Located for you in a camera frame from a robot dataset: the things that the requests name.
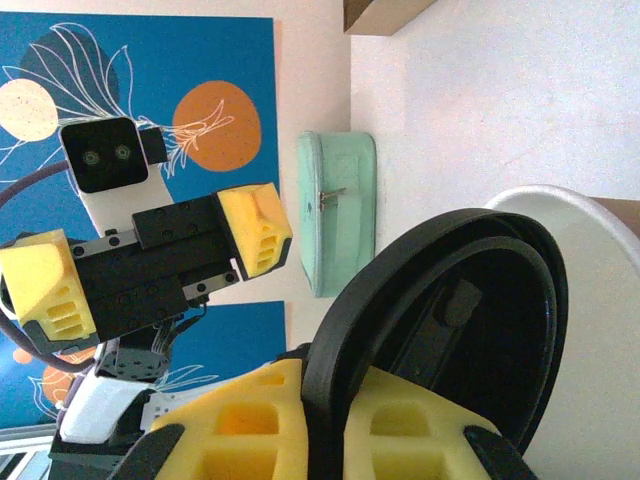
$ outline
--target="brown box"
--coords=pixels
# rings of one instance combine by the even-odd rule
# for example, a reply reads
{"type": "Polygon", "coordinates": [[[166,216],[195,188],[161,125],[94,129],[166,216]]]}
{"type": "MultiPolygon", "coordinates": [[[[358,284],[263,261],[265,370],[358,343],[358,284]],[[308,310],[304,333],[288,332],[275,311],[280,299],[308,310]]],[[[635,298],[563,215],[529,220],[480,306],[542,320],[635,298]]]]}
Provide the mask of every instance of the brown box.
{"type": "Polygon", "coordinates": [[[391,36],[435,0],[343,0],[344,31],[349,35],[391,36]]]}

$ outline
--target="blue poster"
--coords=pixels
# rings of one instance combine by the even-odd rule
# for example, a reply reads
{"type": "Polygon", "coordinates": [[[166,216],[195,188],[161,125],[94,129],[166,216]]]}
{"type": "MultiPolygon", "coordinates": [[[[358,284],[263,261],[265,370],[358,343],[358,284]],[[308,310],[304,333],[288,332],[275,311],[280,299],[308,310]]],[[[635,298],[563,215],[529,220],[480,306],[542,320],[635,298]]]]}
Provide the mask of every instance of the blue poster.
{"type": "MultiPolygon", "coordinates": [[[[160,168],[176,202],[243,183],[278,187],[271,19],[0,13],[0,31],[0,189],[64,161],[64,125],[122,116],[162,128],[160,168]]],[[[2,243],[57,228],[98,236],[69,173],[11,200],[0,224],[2,243]]],[[[178,338],[159,387],[231,378],[284,349],[281,302],[212,307],[178,338]]],[[[7,428],[53,421],[71,377],[0,337],[0,381],[7,428]]]]}

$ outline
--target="cable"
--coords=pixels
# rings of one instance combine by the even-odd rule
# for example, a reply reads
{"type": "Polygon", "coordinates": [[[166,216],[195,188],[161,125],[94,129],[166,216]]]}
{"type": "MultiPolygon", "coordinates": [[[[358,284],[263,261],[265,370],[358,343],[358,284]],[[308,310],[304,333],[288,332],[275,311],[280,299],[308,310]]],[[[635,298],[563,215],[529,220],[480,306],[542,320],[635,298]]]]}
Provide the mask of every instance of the cable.
{"type": "MultiPolygon", "coordinates": [[[[69,168],[67,162],[58,162],[53,165],[49,165],[41,170],[37,170],[24,178],[21,178],[17,182],[11,184],[9,187],[0,192],[0,209],[6,205],[6,203],[13,197],[18,195],[23,190],[35,185],[41,180],[48,178],[56,173],[64,172],[69,168]]],[[[16,345],[22,348],[25,352],[34,358],[46,363],[47,365],[62,370],[68,373],[80,373],[83,370],[93,365],[94,360],[90,358],[82,363],[70,363],[55,355],[42,354],[35,347],[31,339],[20,330],[2,311],[0,311],[0,330],[9,339],[11,339],[16,345]]]]}

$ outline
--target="black rubber strap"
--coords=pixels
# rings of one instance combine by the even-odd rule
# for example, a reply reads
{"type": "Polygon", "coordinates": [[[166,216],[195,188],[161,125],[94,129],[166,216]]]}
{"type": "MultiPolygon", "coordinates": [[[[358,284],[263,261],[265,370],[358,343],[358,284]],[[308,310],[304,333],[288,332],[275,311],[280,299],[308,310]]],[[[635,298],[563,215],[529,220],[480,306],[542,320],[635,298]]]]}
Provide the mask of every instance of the black rubber strap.
{"type": "Polygon", "coordinates": [[[566,323],[567,313],[562,259],[548,232],[531,219],[460,210],[425,222],[396,240],[350,282],[329,309],[310,347],[301,388],[309,431],[309,480],[342,478],[342,435],[351,401],[368,368],[381,354],[388,354],[385,349],[394,332],[403,322],[418,321],[407,318],[406,312],[421,296],[434,297],[442,282],[458,284],[458,275],[464,272],[456,267],[464,260],[491,251],[510,252],[511,258],[523,259],[530,266],[530,275],[545,286],[541,302],[546,314],[540,321],[548,345],[535,366],[540,383],[533,389],[535,401],[518,418],[521,428],[515,434],[518,442],[528,442],[526,437],[532,435],[531,429],[535,431],[546,406],[562,350],[556,336],[557,320],[566,323]]]}

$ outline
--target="yellow foam pad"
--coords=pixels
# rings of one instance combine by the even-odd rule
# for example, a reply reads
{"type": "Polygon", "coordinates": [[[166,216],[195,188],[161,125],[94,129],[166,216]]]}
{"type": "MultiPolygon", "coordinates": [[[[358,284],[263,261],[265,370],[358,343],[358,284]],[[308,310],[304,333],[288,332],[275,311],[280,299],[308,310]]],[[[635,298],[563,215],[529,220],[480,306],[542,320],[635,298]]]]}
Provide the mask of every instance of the yellow foam pad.
{"type": "Polygon", "coordinates": [[[287,215],[273,183],[218,192],[229,228],[249,278],[271,270],[292,238],[287,215]]]}
{"type": "Polygon", "coordinates": [[[159,417],[182,437],[156,480],[302,480],[307,426],[300,400],[300,360],[244,375],[159,417]]]}
{"type": "Polygon", "coordinates": [[[344,432],[344,480],[490,480],[464,437],[488,420],[371,368],[344,432]]]}
{"type": "Polygon", "coordinates": [[[0,265],[20,325],[36,320],[51,341],[96,331],[62,230],[19,239],[0,250],[0,265]]]}

